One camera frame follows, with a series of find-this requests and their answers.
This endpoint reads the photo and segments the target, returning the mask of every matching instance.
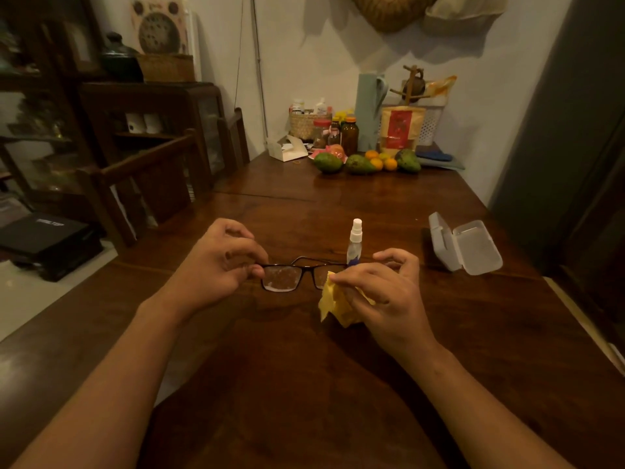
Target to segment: open white plastic case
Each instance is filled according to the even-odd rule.
[[[469,275],[495,271],[504,265],[499,250],[481,220],[451,230],[434,212],[429,217],[434,253],[450,270],[464,267]]]

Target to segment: tabletop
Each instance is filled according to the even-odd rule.
[[[504,267],[446,271],[427,217],[483,220]],[[220,216],[272,261],[342,260],[351,221],[363,257],[421,259],[434,333],[510,410],[578,468],[625,466],[625,381],[454,171],[323,176],[266,154],[142,238],[0,343],[0,467],[45,426],[113,345],[137,305]],[[198,313],[168,364],[140,467],[467,467],[419,387],[363,325],[320,322],[321,292],[249,282]]]

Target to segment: hanging woven basket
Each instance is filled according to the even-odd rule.
[[[354,0],[365,19],[383,33],[400,31],[421,18],[436,0]]]

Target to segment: yellow cleaning cloth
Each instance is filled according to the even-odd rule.
[[[327,272],[326,285],[323,287],[321,299],[319,300],[319,310],[321,311],[321,321],[323,321],[328,313],[332,313],[336,319],[340,322],[340,325],[344,328],[351,326],[352,324],[362,323],[362,320],[358,317],[358,314],[354,311],[351,305],[348,303],[347,298],[340,286],[335,285],[330,281],[330,275],[333,272]],[[367,298],[372,305],[376,302]]]

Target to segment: chair backrest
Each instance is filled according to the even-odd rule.
[[[222,145],[226,174],[235,172],[249,163],[249,150],[243,124],[243,112],[239,107],[234,109],[234,117],[230,121],[220,118],[217,121],[219,136],[228,139]]]
[[[147,228],[136,213],[124,203],[126,216],[116,200],[111,186],[133,180],[144,204],[160,224],[191,204],[189,181],[195,197],[211,188],[211,172],[206,152],[198,149],[196,131],[188,129],[185,135],[155,148],[140,152],[120,163],[104,169],[87,167],[76,171],[82,191],[90,200],[98,218],[118,250],[132,246]]]

